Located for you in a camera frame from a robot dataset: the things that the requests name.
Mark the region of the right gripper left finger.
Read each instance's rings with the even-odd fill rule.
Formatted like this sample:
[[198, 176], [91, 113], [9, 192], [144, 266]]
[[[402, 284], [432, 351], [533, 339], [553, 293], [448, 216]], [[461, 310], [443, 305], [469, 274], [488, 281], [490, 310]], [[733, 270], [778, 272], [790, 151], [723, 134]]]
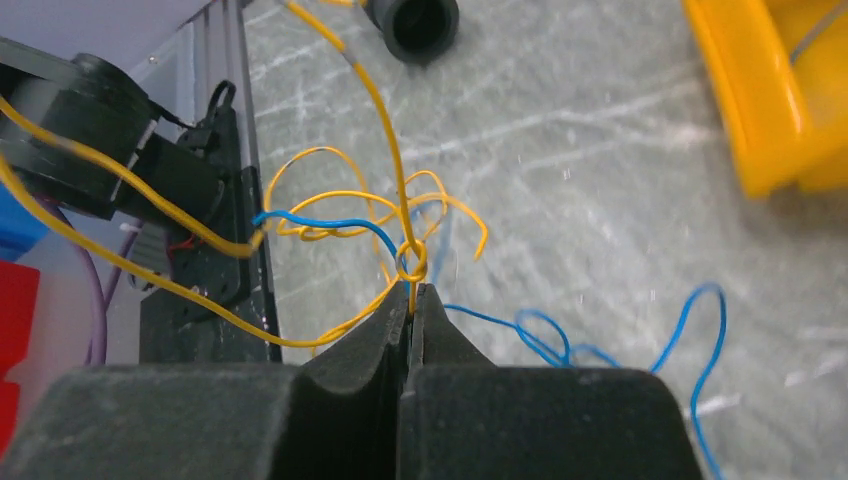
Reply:
[[303, 366], [119, 365], [46, 392], [5, 479], [391, 479], [408, 294]]

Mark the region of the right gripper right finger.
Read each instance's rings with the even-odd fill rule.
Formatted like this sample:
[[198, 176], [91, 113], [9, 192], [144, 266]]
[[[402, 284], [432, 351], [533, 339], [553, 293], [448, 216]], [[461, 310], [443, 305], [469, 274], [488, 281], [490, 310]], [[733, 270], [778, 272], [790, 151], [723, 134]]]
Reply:
[[419, 289], [399, 399], [401, 479], [699, 479], [681, 409], [644, 370], [499, 367]]

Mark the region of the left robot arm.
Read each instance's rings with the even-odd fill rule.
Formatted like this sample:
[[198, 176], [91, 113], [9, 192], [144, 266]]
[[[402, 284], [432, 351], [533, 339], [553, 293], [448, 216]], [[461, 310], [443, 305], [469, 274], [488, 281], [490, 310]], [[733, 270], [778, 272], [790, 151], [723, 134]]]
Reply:
[[[209, 157], [157, 134], [163, 108], [100, 57], [65, 60], [4, 38], [1, 96], [35, 125], [112, 158], [198, 220], [209, 220], [222, 202], [225, 183]], [[176, 224], [113, 173], [36, 139], [8, 117], [1, 119], [1, 151], [36, 196], [106, 220], [121, 211]]]

